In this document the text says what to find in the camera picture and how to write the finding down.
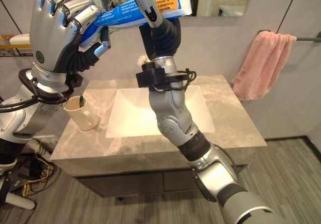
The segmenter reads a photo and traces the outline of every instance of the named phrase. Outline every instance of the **beige mug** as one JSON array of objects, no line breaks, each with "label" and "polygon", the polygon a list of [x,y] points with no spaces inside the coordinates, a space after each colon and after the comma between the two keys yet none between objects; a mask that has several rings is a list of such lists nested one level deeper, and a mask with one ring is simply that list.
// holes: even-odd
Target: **beige mug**
[{"label": "beige mug", "polygon": [[80,106],[80,96],[71,97],[64,106],[64,110],[81,130],[91,130],[99,122],[98,116],[94,114],[85,98],[83,99],[83,106]]}]

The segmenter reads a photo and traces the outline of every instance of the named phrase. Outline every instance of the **sink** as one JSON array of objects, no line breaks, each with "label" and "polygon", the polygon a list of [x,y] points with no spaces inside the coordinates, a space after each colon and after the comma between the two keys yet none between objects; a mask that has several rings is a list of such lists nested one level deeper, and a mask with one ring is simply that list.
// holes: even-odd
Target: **sink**
[{"label": "sink", "polygon": [[[215,131],[199,86],[188,87],[185,92],[185,103],[201,132]],[[118,89],[106,138],[150,135],[161,135],[161,133],[157,127],[156,114],[149,105],[148,88]]]}]

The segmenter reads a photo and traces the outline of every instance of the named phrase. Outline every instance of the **blue toothpaste tube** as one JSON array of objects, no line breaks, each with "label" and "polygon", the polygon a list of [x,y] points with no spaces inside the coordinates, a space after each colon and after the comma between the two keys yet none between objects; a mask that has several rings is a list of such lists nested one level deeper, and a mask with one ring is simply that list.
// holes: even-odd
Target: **blue toothpaste tube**
[{"label": "blue toothpaste tube", "polygon": [[[155,3],[166,19],[175,19],[192,13],[190,0],[155,0]],[[84,33],[82,42],[85,43],[87,39],[97,35],[103,26],[130,28],[141,26],[146,22],[135,0],[129,0],[96,19]]]}]

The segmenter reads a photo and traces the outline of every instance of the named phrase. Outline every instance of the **silver robotic arm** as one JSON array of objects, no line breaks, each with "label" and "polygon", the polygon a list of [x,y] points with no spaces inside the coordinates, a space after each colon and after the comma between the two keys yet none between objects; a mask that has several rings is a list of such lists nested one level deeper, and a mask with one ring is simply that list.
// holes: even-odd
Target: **silver robotic arm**
[{"label": "silver robotic arm", "polygon": [[196,73],[177,71],[173,59],[181,40],[178,20],[164,19],[153,0],[135,1],[148,21],[140,31],[151,59],[136,77],[139,87],[149,87],[149,102],[160,132],[185,156],[203,196],[218,202],[226,224],[284,224],[260,198],[238,184],[226,156],[193,122],[185,105],[185,90]]},{"label": "silver robotic arm", "polygon": [[102,13],[92,0],[35,0],[30,31],[35,61],[31,69],[19,72],[20,91],[0,104],[0,205],[35,206],[8,193],[7,172],[24,145],[80,86],[77,73],[93,66],[110,48],[108,28],[103,28],[100,42],[79,51],[85,30]]}]

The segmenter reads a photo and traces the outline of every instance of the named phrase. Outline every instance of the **pink towel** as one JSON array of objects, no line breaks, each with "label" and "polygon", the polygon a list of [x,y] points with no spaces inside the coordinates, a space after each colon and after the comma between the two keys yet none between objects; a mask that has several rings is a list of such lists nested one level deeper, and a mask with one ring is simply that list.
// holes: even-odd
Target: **pink towel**
[{"label": "pink towel", "polygon": [[254,39],[241,70],[232,80],[240,100],[263,98],[274,86],[296,37],[260,32]]}]

